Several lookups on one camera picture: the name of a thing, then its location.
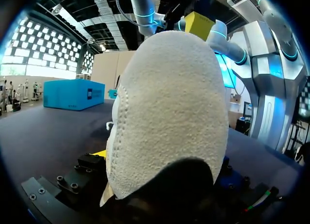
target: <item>ceiling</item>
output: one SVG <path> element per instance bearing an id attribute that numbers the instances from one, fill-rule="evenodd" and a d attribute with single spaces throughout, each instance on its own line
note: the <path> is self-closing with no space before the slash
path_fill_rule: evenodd
<path id="1" fill-rule="evenodd" d="M 99 10 L 94 0 L 38 0 L 30 12 L 30 17 L 48 22 L 49 25 L 55 27 L 61 26 L 81 44 L 86 44 L 87 39 L 92 37 L 95 43 L 89 45 L 89 50 L 94 54 L 102 52 L 101 44 L 108 50 L 136 50 L 144 40 L 144 36 L 138 32 L 137 26 L 121 18 L 115 0 L 101 0 L 101 2 L 105 8 Z M 69 20 L 65 20 L 60 15 L 53 16 L 50 13 L 57 4 L 60 4 L 77 23 L 83 24 L 83 30 L 86 31 L 84 34 L 77 26 L 72 26 Z M 168 10 L 167 4 L 159 1 L 157 4 L 158 12 L 165 14 Z M 125 13 L 133 13 L 130 0 L 120 0 L 120 5 Z M 211 4 L 210 14 L 215 19 L 226 23 L 228 33 L 246 23 L 241 16 L 231 9 L 226 0 L 214 0 Z"/>

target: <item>yellow tag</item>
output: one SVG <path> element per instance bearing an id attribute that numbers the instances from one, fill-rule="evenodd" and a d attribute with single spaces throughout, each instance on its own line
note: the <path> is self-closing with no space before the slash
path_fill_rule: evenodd
<path id="1" fill-rule="evenodd" d="M 188 14 L 185 18 L 185 32 L 190 32 L 206 41 L 212 26 L 215 24 L 209 18 L 197 12 Z"/>
<path id="2" fill-rule="evenodd" d="M 94 153 L 94 154 L 92 154 L 92 155 L 99 155 L 99 156 L 101 156 L 101 157 L 106 158 L 106 156 L 107 156 L 107 151 L 106 151 L 106 150 L 103 150 L 103 151 L 100 151 L 100 152 L 98 152 L 98 153 Z"/>

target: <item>white wall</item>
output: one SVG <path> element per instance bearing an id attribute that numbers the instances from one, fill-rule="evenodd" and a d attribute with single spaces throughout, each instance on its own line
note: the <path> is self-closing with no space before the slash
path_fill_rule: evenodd
<path id="1" fill-rule="evenodd" d="M 26 76 L 26 75 L 0 76 L 0 80 L 7 80 L 6 82 L 7 88 L 10 85 L 10 81 L 12 81 L 15 90 L 17 90 L 19 84 L 24 84 L 26 79 L 28 80 L 30 91 L 32 89 L 32 85 L 34 82 L 41 83 L 43 89 L 43 84 L 45 81 L 62 80 L 51 77 Z"/>
<path id="2" fill-rule="evenodd" d="M 238 94 L 241 94 L 243 88 L 244 88 L 243 82 L 238 77 L 236 77 L 236 90 Z M 231 93 L 233 95 L 236 95 L 236 91 L 233 88 L 232 88 Z M 229 111 L 243 113 L 244 102 L 251 103 L 250 95 L 248 93 L 247 88 L 244 88 L 239 104 L 235 104 L 231 102 Z"/>
<path id="3" fill-rule="evenodd" d="M 118 76 L 125 70 L 134 53 L 135 51 L 120 51 L 95 55 L 91 81 L 106 85 L 106 99 L 109 98 L 109 90 L 115 88 Z"/>

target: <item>cardboard box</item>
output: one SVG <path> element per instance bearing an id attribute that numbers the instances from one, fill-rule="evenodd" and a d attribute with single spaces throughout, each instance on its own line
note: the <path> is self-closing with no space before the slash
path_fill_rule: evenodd
<path id="1" fill-rule="evenodd" d="M 105 85 L 89 80 L 44 82 L 43 106 L 80 111 L 104 103 Z"/>

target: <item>bolt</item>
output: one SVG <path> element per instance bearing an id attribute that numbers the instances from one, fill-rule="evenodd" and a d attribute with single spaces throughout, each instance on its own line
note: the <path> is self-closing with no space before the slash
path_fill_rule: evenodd
<path id="1" fill-rule="evenodd" d="M 233 184 L 229 184 L 228 188 L 232 190 L 232 189 L 234 189 L 234 185 Z"/>
<path id="2" fill-rule="evenodd" d="M 30 194 L 29 199 L 34 201 L 35 199 L 37 199 L 37 196 L 35 194 Z"/>
<path id="3" fill-rule="evenodd" d="M 72 188 L 72 191 L 76 192 L 78 190 L 78 184 L 77 183 L 72 183 L 70 185 L 70 187 Z"/>
<path id="4" fill-rule="evenodd" d="M 57 181 L 58 181 L 58 182 L 63 181 L 63 177 L 62 177 L 62 176 L 57 176 Z"/>
<path id="5" fill-rule="evenodd" d="M 44 188 L 40 188 L 40 189 L 38 190 L 38 193 L 44 194 L 44 193 L 45 193 L 45 189 L 44 189 Z"/>

